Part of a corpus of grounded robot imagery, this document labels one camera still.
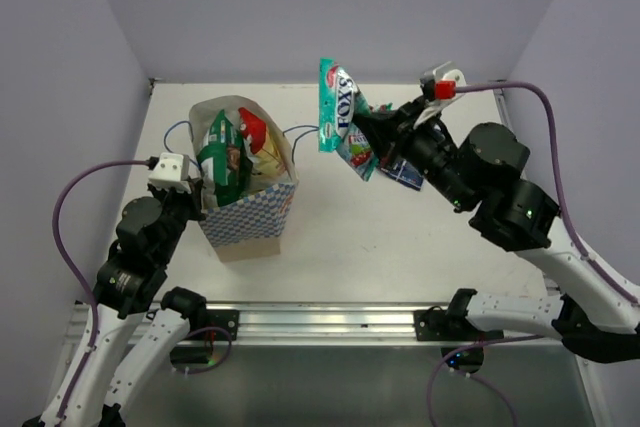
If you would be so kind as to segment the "dark green REAL chips bag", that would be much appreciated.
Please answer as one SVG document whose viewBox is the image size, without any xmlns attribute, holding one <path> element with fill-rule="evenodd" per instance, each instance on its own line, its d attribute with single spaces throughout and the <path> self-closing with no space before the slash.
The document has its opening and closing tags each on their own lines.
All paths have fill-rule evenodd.
<svg viewBox="0 0 640 427">
<path fill-rule="evenodd" d="M 249 184 L 252 164 L 236 112 L 220 110 L 202 138 L 197 162 L 202 170 L 203 203 L 207 209 L 224 207 L 241 199 Z"/>
</svg>

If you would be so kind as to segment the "teal Fox's candy bag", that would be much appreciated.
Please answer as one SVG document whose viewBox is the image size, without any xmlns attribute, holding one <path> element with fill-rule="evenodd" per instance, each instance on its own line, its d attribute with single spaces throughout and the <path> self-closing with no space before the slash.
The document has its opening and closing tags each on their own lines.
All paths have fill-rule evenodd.
<svg viewBox="0 0 640 427">
<path fill-rule="evenodd" d="M 392 104 L 370 105 L 353 78 L 330 58 L 319 61 L 318 92 L 318 150 L 337 153 L 368 181 L 379 161 L 354 118 L 356 114 L 390 111 Z"/>
</svg>

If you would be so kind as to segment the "blue Kettle snack bag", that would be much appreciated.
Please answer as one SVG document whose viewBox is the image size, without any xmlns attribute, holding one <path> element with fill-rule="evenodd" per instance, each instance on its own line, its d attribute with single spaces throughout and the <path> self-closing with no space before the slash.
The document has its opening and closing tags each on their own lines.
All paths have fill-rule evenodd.
<svg viewBox="0 0 640 427">
<path fill-rule="evenodd" d="M 378 170 L 386 175 L 389 179 L 401 184 L 404 187 L 421 191 L 424 178 L 421 173 L 415 169 L 406 160 L 398 158 L 393 164 L 379 167 Z"/>
</svg>

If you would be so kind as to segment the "blue checkered paper bag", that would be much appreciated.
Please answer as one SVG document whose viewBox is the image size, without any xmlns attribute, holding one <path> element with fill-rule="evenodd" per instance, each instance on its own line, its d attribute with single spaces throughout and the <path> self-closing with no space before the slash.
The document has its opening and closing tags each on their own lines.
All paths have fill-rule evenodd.
<svg viewBox="0 0 640 427">
<path fill-rule="evenodd" d="M 265 179 L 253 174 L 251 168 L 248 188 L 237 202 L 224 207 L 207 209 L 203 203 L 202 221 L 199 221 L 206 240 L 221 262 L 235 262 L 252 258 L 278 255 L 281 236 L 298 188 L 298 173 L 293 160 L 293 146 L 282 129 L 269 114 L 253 100 L 242 96 L 222 96 L 193 105 L 188 118 L 197 174 L 203 180 L 196 156 L 202 138 L 216 113 L 224 110 L 229 116 L 244 107 L 263 119 L 270 130 L 285 164 L 284 174 L 277 179 Z"/>
</svg>

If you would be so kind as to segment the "red Chuba cassava chips bag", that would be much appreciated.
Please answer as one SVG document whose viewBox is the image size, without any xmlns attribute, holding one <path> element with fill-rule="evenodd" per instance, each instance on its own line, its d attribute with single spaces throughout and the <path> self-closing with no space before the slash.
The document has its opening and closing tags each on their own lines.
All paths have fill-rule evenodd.
<svg viewBox="0 0 640 427">
<path fill-rule="evenodd" d="M 239 108 L 238 113 L 239 131 L 247 157 L 252 162 L 253 174 L 265 179 L 281 177 L 285 172 L 285 164 L 267 123 L 244 107 Z"/>
</svg>

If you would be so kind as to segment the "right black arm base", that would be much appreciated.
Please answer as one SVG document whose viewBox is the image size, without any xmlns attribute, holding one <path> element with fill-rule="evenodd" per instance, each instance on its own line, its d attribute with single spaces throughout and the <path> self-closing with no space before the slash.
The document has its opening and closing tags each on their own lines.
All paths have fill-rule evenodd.
<svg viewBox="0 0 640 427">
<path fill-rule="evenodd" d="M 460 308 L 432 306 L 413 312 L 418 341 L 474 342 L 504 338 L 502 330 L 482 331 L 474 327 Z"/>
</svg>

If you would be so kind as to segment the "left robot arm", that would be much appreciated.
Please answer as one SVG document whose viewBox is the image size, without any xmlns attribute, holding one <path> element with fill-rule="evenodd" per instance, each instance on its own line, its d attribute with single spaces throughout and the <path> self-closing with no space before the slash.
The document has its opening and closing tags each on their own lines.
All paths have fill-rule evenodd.
<svg viewBox="0 0 640 427">
<path fill-rule="evenodd" d="M 194 179 L 148 185 L 146 197 L 129 202 L 116 227 L 93 294 L 97 308 L 87 321 L 69 370 L 45 411 L 31 426 L 122 426 L 131 404 L 182 339 L 201 337 L 208 326 L 206 300 L 185 288 L 164 295 L 151 326 L 129 344 L 143 323 L 186 225 L 202 217 L 202 184 Z"/>
</svg>

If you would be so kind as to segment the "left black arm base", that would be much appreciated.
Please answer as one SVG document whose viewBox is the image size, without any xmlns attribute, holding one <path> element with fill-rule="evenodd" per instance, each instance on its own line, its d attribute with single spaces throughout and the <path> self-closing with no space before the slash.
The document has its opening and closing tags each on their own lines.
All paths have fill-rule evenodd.
<svg viewBox="0 0 640 427">
<path fill-rule="evenodd" d="M 240 326 L 240 312 L 236 309 L 208 309 L 204 327 L 217 327 L 226 331 L 233 341 L 237 339 Z M 223 333 L 207 331 L 198 336 L 209 347 L 225 346 L 228 341 Z"/>
</svg>

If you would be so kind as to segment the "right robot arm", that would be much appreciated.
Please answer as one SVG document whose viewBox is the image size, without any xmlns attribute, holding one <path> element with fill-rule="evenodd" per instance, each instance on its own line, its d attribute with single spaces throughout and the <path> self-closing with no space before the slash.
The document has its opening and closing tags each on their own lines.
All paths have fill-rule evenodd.
<svg viewBox="0 0 640 427">
<path fill-rule="evenodd" d="M 453 340 L 515 331 L 557 339 L 570 352 L 602 364 L 638 359 L 638 304 L 589 268 L 560 206 L 523 179 L 529 149 L 494 122 L 474 126 L 455 144 L 438 116 L 415 123 L 423 105 L 415 99 L 395 111 L 356 114 L 353 122 L 381 161 L 407 161 L 455 212 L 472 213 L 469 225 L 483 239 L 530 262 L 560 291 L 517 298 L 460 288 L 446 308 L 431 308 L 420 321 Z"/>
</svg>

